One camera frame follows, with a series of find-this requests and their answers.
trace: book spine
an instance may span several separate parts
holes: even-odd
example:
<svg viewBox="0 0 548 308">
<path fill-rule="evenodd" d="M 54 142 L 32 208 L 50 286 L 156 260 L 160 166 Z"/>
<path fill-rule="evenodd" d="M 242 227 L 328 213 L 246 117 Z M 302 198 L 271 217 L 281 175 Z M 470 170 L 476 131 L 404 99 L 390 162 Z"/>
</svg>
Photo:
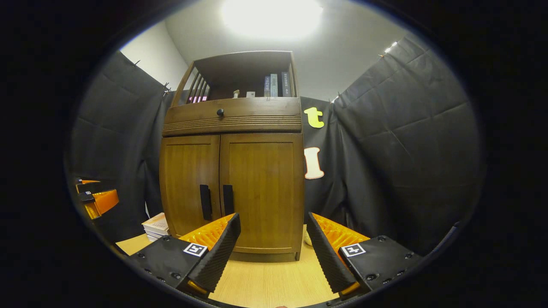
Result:
<svg viewBox="0 0 548 308">
<path fill-rule="evenodd" d="M 264 97 L 270 97 L 270 76 L 265 77 L 265 95 Z"/>
<path fill-rule="evenodd" d="M 270 96 L 278 97 L 278 74 L 270 74 Z"/>
<path fill-rule="evenodd" d="M 291 97 L 291 89 L 289 88 L 289 73 L 282 72 L 282 93 L 283 97 Z"/>
</svg>

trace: black handle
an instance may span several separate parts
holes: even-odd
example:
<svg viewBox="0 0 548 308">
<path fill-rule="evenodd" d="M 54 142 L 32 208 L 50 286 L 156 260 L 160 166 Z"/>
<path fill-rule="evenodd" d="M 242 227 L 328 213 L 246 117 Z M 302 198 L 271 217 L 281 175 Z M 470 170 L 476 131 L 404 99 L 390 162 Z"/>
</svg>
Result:
<svg viewBox="0 0 548 308">
<path fill-rule="evenodd" d="M 223 185 L 222 195 L 225 200 L 225 216 L 234 213 L 234 194 L 232 193 L 232 185 Z"/>
<path fill-rule="evenodd" d="M 204 220 L 212 220 L 211 194 L 209 193 L 209 186 L 200 185 L 200 199 L 202 200 L 202 214 L 204 216 Z"/>
</svg>

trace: ceiling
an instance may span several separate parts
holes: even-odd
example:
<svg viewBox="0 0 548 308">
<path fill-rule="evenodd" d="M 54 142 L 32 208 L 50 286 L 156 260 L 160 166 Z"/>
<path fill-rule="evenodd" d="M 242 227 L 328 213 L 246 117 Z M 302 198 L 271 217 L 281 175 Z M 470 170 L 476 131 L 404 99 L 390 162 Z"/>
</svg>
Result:
<svg viewBox="0 0 548 308">
<path fill-rule="evenodd" d="M 224 0 L 201 0 L 165 20 L 186 63 L 233 52 L 291 50 L 299 93 L 333 100 L 400 40 L 406 30 L 376 11 L 347 0 L 315 0 L 322 8 L 319 26 L 299 39 L 250 38 L 224 25 Z M 268 26 L 265 15 L 264 25 Z M 270 23 L 292 22 L 272 17 Z"/>
</svg>

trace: black fabric backdrop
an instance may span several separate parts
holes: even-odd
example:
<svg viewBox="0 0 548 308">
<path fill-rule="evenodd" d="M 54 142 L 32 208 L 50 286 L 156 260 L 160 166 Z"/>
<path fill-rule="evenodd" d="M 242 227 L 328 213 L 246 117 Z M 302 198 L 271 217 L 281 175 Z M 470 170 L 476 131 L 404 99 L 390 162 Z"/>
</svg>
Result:
<svg viewBox="0 0 548 308">
<path fill-rule="evenodd" d="M 325 172 L 305 182 L 307 211 L 421 255 L 473 212 L 485 173 L 478 123 L 457 78 L 417 37 L 399 41 L 334 104 L 301 103 L 326 123 L 312 128 L 303 117 L 305 147 L 321 149 Z"/>
<path fill-rule="evenodd" d="M 93 79 L 72 133 L 74 176 L 104 182 L 119 203 L 95 225 L 110 242 L 142 234 L 141 223 L 162 212 L 159 148 L 173 92 L 121 52 Z"/>
</svg>

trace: wooden table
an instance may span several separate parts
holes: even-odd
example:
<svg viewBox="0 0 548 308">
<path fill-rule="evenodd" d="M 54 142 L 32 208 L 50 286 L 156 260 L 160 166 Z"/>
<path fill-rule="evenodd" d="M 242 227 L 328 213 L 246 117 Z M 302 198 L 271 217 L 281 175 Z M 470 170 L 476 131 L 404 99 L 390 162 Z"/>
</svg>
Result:
<svg viewBox="0 0 548 308">
<path fill-rule="evenodd" d="M 128 255 L 151 242 L 146 234 L 116 243 Z M 243 307 L 302 307 L 337 298 L 323 275 L 314 249 L 302 242 L 300 261 L 294 254 L 232 253 L 209 298 Z"/>
</svg>

